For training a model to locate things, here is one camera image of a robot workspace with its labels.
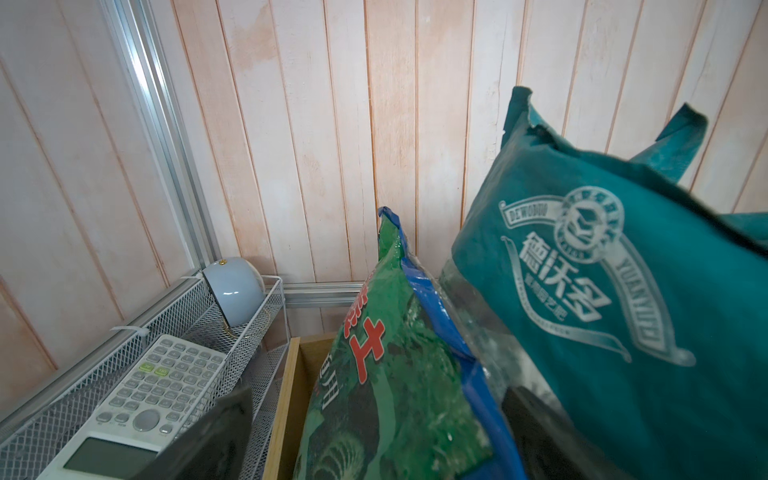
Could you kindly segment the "teal orange fertilizer bag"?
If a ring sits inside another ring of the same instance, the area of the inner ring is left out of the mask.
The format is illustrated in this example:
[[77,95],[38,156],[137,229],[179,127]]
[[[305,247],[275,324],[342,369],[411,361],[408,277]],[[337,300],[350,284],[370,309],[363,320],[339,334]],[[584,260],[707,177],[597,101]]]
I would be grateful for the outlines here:
[[630,158],[678,184],[695,158],[687,195],[727,227],[767,249],[767,109],[746,116],[725,112],[706,140],[706,116],[684,104],[651,146]]
[[679,186],[681,107],[623,160],[512,91],[500,151],[439,277],[496,400],[520,393],[637,479],[767,475],[767,217]]

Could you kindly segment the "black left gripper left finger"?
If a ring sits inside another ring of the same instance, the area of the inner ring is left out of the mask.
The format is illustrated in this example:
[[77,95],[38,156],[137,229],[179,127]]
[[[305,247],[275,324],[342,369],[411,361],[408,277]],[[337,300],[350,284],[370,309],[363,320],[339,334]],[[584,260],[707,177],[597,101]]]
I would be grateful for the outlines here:
[[252,430],[252,389],[243,387],[215,406],[163,450],[136,479],[237,479]]

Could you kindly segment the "green blue soil bag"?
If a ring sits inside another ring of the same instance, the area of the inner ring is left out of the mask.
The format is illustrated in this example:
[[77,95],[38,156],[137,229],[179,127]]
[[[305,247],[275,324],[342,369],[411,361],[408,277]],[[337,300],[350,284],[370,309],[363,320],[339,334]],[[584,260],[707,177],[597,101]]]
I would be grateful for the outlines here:
[[378,262],[320,368],[294,477],[524,478],[483,367],[398,216],[378,214]]

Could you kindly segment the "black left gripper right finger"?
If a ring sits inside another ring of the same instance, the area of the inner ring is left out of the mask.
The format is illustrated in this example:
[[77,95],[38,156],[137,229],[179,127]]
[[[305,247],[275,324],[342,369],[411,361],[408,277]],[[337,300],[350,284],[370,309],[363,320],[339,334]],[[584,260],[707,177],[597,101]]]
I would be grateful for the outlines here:
[[501,409],[529,479],[631,477],[529,390],[508,388]]

